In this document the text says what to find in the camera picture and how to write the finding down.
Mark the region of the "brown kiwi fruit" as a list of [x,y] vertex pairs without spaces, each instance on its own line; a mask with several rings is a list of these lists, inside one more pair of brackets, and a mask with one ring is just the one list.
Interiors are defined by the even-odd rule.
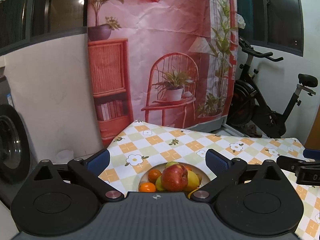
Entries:
[[202,176],[200,174],[198,174],[198,173],[196,175],[197,175],[197,177],[199,179],[199,182],[201,183],[202,182]]

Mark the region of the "bright red apple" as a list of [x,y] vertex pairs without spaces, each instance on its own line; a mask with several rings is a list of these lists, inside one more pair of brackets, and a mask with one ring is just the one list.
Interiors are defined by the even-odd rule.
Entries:
[[188,183],[188,171],[181,164],[171,165],[164,169],[161,182],[167,191],[182,191]]

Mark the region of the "pale green apple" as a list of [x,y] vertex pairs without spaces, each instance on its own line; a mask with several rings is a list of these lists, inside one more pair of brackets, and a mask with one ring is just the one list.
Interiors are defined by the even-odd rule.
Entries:
[[178,164],[178,162],[176,162],[176,161],[170,161],[170,162],[166,163],[165,168],[167,168],[167,167],[169,167],[169,166],[171,166],[171,165],[175,165],[175,164]]

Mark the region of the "orange tangerine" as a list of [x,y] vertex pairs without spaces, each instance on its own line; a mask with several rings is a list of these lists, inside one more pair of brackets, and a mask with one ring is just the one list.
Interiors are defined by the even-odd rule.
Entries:
[[158,177],[160,177],[162,175],[161,171],[158,169],[151,169],[148,172],[148,180],[151,183],[155,183],[156,180],[158,179]]
[[156,192],[156,186],[150,182],[144,182],[139,185],[139,192]]
[[193,169],[188,165],[183,165],[188,171],[192,171]]

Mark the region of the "bright green apple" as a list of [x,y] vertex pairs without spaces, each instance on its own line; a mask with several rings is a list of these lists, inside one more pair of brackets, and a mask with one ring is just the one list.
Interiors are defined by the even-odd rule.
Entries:
[[156,190],[158,192],[163,192],[165,191],[165,188],[163,187],[162,185],[162,182],[161,182],[161,176],[159,176],[155,182],[155,186],[156,186]]

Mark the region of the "beige round plate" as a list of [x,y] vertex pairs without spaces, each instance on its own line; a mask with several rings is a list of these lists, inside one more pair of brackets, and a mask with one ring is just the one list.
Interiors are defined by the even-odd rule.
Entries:
[[195,166],[171,161],[149,169],[138,183],[139,192],[183,192],[188,198],[210,182],[209,177]]

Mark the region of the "checkered floral tablecloth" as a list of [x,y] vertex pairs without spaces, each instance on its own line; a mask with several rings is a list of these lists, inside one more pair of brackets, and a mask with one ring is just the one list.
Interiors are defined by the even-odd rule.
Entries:
[[275,160],[280,155],[304,158],[304,146],[296,138],[234,137],[225,132],[209,134],[140,120],[122,130],[107,149],[110,164],[99,178],[123,194],[137,191],[140,179],[148,170],[170,161],[195,166],[209,179],[214,179],[215,174],[205,163],[208,149],[214,149],[229,159],[239,157],[249,164]]

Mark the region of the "black exercise bike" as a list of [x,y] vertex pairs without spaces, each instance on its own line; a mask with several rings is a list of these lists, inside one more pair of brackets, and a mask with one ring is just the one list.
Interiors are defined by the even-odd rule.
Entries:
[[241,74],[235,81],[233,97],[227,116],[227,124],[232,127],[244,128],[250,121],[255,124],[267,137],[280,138],[286,132],[285,122],[295,106],[301,104],[299,96],[306,91],[309,96],[316,94],[313,88],[318,86],[318,79],[308,74],[298,74],[296,90],[292,94],[283,113],[272,110],[265,101],[263,94],[255,83],[255,76],[259,70],[249,73],[253,59],[268,59],[272,62],[283,61],[283,57],[273,58],[273,53],[256,51],[243,37],[239,37],[241,51],[247,54],[246,63],[241,64]]

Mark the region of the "grey washing machine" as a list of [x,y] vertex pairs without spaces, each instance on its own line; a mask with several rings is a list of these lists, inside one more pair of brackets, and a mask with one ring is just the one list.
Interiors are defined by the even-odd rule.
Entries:
[[30,171],[31,153],[20,115],[14,107],[1,56],[1,202],[8,209]]

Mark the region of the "pink printed backdrop cloth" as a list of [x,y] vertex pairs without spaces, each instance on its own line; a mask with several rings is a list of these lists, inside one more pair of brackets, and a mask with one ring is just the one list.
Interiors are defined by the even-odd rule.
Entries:
[[224,118],[238,50],[236,0],[88,0],[88,57],[104,145],[135,120]]

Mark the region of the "dark right window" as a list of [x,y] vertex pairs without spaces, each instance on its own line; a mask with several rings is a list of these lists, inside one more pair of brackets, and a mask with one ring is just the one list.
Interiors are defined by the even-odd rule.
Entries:
[[252,45],[303,56],[304,30],[300,0],[237,0],[246,26],[239,35]]

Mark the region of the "dark window frame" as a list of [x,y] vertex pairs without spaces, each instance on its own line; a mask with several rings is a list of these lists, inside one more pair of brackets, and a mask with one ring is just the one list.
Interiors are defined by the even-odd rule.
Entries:
[[87,32],[88,0],[1,0],[1,55]]

